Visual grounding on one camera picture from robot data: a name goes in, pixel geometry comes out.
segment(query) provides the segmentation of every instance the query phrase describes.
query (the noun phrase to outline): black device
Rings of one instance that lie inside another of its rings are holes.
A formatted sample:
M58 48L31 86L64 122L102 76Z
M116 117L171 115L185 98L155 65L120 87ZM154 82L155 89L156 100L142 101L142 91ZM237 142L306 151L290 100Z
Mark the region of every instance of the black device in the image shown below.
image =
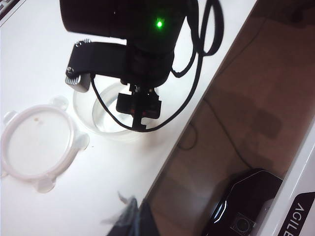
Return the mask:
M66 70L66 83L85 92L90 83L103 108L120 126L139 132L157 130L176 117L190 101L201 71L202 58L213 55L223 38L223 14L218 0L207 0L201 34L198 33L197 0L60 0L63 24L68 31L126 39L126 45L83 40L72 50ZM215 37L211 49L203 51L206 26L213 7ZM193 53L182 72L172 69L174 48L187 17ZM198 53L198 64L191 91L182 106L157 127L146 129L141 119L159 118L161 101L155 88L162 85L170 71L183 76ZM119 78L129 84L131 95L118 94L116 110L133 116L132 127L122 124L103 103L94 83L96 74Z
M146 199L138 209L133 198L107 236L159 236L157 225Z
M250 236L259 213L275 198L282 180L263 169L253 169L233 180L202 236Z

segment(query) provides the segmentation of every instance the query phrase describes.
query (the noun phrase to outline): black cable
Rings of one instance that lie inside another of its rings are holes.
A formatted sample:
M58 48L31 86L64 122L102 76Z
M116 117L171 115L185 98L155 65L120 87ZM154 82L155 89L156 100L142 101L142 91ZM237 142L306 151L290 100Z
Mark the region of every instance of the black cable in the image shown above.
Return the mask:
M182 70L181 72L176 72L173 68L171 69L171 72L176 78L181 78L184 75L186 75L186 73L190 70L191 66L193 65L193 62L195 61L196 53L197 53L197 50L195 49L195 47L193 47L189 63L186 66L186 68Z
M265 16L263 22L261 23L261 25L258 28L257 33L253 36L253 38L246 44L246 46L244 48L241 49L241 51L239 51L239 53L237 53L232 60L230 60L230 62L226 65L226 67L224 67L223 69L219 70L218 74L216 75L219 76L220 74L222 74L237 58L240 54L242 54L245 49L247 49L253 42L254 40L258 37L258 35L260 34L262 28L264 27L265 23L267 22L268 18L271 16L271 14L274 12L276 5L280 2L281 0L278 0L274 3L273 7L271 8L270 12Z
M197 128L190 122L189 125L192 127L194 133L195 133L195 139L192 143L192 145L190 147L183 147L180 143L177 144L177 147L180 149L180 150L183 150L183 151L188 151L188 150L192 150L197 142L198 142L198 131L197 131Z
M221 128L223 129L224 133L226 134L227 138L229 139L230 143L232 144L232 146L233 146L233 148L234 148L236 154L239 156L239 158L242 160L242 162L243 162L248 168L253 169L253 166L252 166L247 160L245 160L244 157L241 155L241 153L238 151L238 149L237 149L235 143L234 143L233 140L232 140L231 135L230 135L229 132L227 131L225 125L224 125L224 124L221 122L221 120L219 119L219 117L218 117L216 111L213 109L213 107L212 107L212 105L210 104L210 102L207 101L205 98L203 99L203 101L204 101L205 103L207 103L208 107L210 108L210 110L211 110L212 113L214 114L215 118L216 118L217 121L219 122Z
M195 78L191 87L191 90L186 98L186 100L183 102L183 104L179 107L179 109L172 115L170 116L168 119L166 119L164 122L162 122L161 124L157 125L156 127L153 128L149 128L149 129L145 129L145 130L136 130L138 132L152 132L155 130L158 130L160 128L162 128L163 126L165 126L166 124L168 124L171 120L173 120L185 107L186 105L190 102L196 88L199 82L199 78L200 78L200 73L201 73L201 67L202 67L202 62L203 62L203 57L204 56L209 56L210 52L205 53L203 50L204 47L204 43L205 43L205 35L206 35L206 30L207 30L207 24L208 24L208 18L209 18L209 12L211 7L213 7L214 10L214 14L215 14L215 28L216 28L216 32L218 31L217 28L222 28L222 31L224 29L224 23L223 23L223 12L222 12L222 8L221 5L219 3L218 0L207 0L206 3L206 7L205 7L205 12L203 15L203 21L202 21L202 25L201 25L201 34L199 37L198 34L198 1L197 0L192 0L192 10L194 12L194 14L191 14L191 18L189 19L189 26L190 26L190 30L191 30L191 38L194 44L194 47L196 47L196 50L198 52L198 62L197 62L197 69L196 69L196 73L195 73ZM222 43L222 39L223 39L223 34L219 34L217 37L215 37L213 44L211 46L211 49L213 48L213 50L211 51L211 53L215 53L221 43ZM102 107L104 108L104 110L111 116L111 118L121 127L128 129L128 130L133 130L134 129L130 126L127 126L123 123L121 123L111 112L110 110L106 107L105 103L103 102L101 96L99 95L99 92L96 89L95 86L95 82L94 82L95 78L91 78L91 84L93 87L93 90L100 102L100 104L102 105Z

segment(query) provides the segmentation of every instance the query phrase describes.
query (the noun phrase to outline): camera lens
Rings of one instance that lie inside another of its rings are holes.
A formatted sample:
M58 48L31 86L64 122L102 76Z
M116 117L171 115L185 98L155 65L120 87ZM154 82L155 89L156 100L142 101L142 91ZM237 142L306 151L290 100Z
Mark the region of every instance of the camera lens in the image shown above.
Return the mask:
M236 223L236 226L237 229L241 232L247 232L250 229L249 222L244 218L239 219Z

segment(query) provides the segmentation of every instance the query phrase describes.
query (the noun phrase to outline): clear plastic container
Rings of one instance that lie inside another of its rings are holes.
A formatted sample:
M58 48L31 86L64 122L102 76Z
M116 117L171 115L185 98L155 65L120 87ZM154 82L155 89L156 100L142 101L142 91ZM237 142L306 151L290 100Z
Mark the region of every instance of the clear plastic container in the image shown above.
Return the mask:
M65 112L68 101L55 98L21 113L4 116L1 136L1 177L7 174L31 182L41 193L50 191L56 177L72 163L79 150L89 144Z
M122 114L116 111L118 93L131 94L128 90L129 86L125 86L120 82L97 77L95 86L100 93L100 96L109 110L123 124L132 126L132 116ZM99 100L97 99L92 86L87 92L77 92L73 94L73 108L79 119L91 131L100 134L104 137L128 141L139 138L142 135L139 132L125 129L118 125L110 115L104 110ZM143 124L149 124L150 120L143 119Z

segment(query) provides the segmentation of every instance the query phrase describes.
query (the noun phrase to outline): white table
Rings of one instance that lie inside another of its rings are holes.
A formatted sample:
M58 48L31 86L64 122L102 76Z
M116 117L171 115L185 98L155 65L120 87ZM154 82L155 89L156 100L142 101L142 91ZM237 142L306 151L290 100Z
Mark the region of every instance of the white table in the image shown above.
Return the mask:
M134 195L139 203L147 195L255 2L221 0L225 19L221 48L204 59L195 95L170 124L130 142L115 142L89 133L88 148L78 153L47 194L39 194L29 184L10 176L2 179L1 235L106 235L111 226L102 224L102 220L124 207L117 192L127 197ZM201 12L204 3L200 3ZM208 39L212 38L213 22L209 28ZM47 104L56 95L65 96L71 104L73 89L65 85L64 72L73 43L84 38L123 42L67 32L58 0L26 0L1 27L1 119L11 110L20 112ZM175 69L185 67L190 52L190 31L185 21L175 50ZM165 120L186 98L195 68L196 61L185 77L170 75L159 88L159 121ZM79 123L73 108L67 111Z

